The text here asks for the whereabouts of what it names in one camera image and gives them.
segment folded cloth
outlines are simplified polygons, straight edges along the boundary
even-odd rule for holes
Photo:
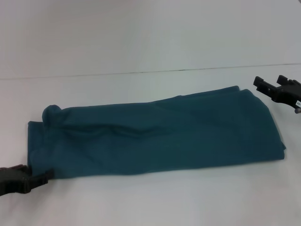
[[[149,103],[51,105],[42,118],[28,123],[33,175],[135,175],[284,158],[267,106],[238,87]]]

